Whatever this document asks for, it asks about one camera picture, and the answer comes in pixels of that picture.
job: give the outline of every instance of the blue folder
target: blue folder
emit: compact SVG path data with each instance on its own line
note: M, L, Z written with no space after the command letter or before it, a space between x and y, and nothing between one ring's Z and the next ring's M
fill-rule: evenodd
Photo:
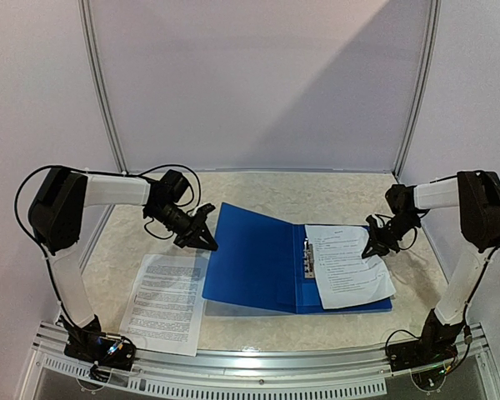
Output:
M304 277L304 225L223 203L215 232L218 250L207 266L203 297L285 313L374 313L392 309L390 298L325 310L315 279Z

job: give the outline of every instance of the sheet of paper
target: sheet of paper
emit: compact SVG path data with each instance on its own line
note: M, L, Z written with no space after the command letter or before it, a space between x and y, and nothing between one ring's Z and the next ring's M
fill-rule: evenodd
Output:
M358 306L392 296L394 288L379 256L361 258L368 232L363 227L306 225L315 279L325 309Z
M200 257L144 256L120 333L137 348L196 356L207 266Z

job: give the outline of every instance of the robotic arm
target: robotic arm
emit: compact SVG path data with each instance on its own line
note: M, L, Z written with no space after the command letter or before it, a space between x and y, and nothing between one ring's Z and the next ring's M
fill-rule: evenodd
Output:
M145 218L158 220L177 235L174 243L180 248L215 251L218 245L206 225L207 215L215 207L205 204L190 216L177 205L189 187L189 181L173 170L156 181L139 175L49 168L29 208L28 221L34 232L32 238L45 253L52 285L66 317L62 318L69 334L66 355L95 363L96 367L126 370L131 369L135 357L135 346L129 339L102 332L88 301L77 249L83 209L108 204L142 206Z
M367 218L370 238L364 257L400 251L398 242L410 229L420 228L420 218L434 208L459 207L462 235L467 240L447 291L428 314L418 340L386 348L393 371L442 361L457 354L455 340L465 329L472 335L466 313L495 251L500 248L500 180L495 172L458 172L418 186L392 185L385 195L394 214L385 224Z

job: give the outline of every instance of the beige tabletop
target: beige tabletop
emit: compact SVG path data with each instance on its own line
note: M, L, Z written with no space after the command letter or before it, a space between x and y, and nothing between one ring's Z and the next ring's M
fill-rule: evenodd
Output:
M390 174L340 172L202 172L202 202L222 202L291 223L364 224L371 213L389 214L384 194ZM144 254L192 256L172 241L143 231L140 207L116 206L103 229L83 278L102 329L117 332ZM152 231L165 236L161 224ZM413 235L404 238L404 246ZM206 307L198 347L211 350L302 351L366 346L385 341L395 329L419 334L428 311L447 286L421 230L411 250L383 258L397 289L392 311L364 314L215 316Z

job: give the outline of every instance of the vertical metal post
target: vertical metal post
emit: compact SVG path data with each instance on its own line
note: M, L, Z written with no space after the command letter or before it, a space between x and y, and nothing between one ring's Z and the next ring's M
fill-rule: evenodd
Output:
M80 15L83 25L83 35L85 37L85 44L87 48L87 56L89 65L91 67L92 81L97 93L98 104L100 105L100 112L102 120L106 128L107 139L115 158L115 163L119 171L127 171L128 166L124 158L123 148L118 138L117 129L109 107L108 93L106 91L105 82L103 79L102 66L98 56L98 47L96 35L93 25L93 12L91 9L90 0L78 0L80 7Z
M409 117L407 119L406 132L404 133L402 145L398 150L397 159L394 163L394 169L392 171L394 176L397 178L400 178L406 163L409 147L411 146L411 141L413 139L413 132L415 130L415 126L417 125L418 115L423 102L426 82L428 81L428 72L432 62L433 48L435 46L435 36L437 33L440 8L441 0L432 0L430 13L427 19L426 32L424 34L423 52L417 73L415 95L409 112Z

